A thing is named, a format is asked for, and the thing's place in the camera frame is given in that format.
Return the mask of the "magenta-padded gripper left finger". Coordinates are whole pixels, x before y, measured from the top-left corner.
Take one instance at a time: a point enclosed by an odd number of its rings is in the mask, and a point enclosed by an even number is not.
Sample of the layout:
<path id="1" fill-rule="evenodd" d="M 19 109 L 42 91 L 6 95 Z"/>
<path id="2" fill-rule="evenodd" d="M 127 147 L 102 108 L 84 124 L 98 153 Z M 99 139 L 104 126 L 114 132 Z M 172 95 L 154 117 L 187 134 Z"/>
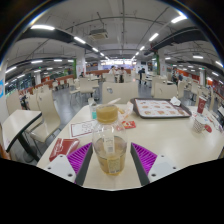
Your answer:
<path id="1" fill-rule="evenodd" d="M 88 143 L 69 155 L 59 154 L 45 167 L 45 170 L 82 186 L 87 174 L 92 153 L 92 144 Z"/>

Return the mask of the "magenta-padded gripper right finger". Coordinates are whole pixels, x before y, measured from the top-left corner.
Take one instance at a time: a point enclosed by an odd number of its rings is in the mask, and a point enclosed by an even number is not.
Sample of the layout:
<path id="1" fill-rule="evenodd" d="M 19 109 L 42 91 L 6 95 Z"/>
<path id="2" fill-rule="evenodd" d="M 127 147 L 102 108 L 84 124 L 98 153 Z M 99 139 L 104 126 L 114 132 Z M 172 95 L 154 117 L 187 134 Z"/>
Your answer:
<path id="1" fill-rule="evenodd" d="M 178 170 L 178 167 L 167 156 L 157 155 L 136 143 L 131 144 L 131 155 L 142 186 Z"/>

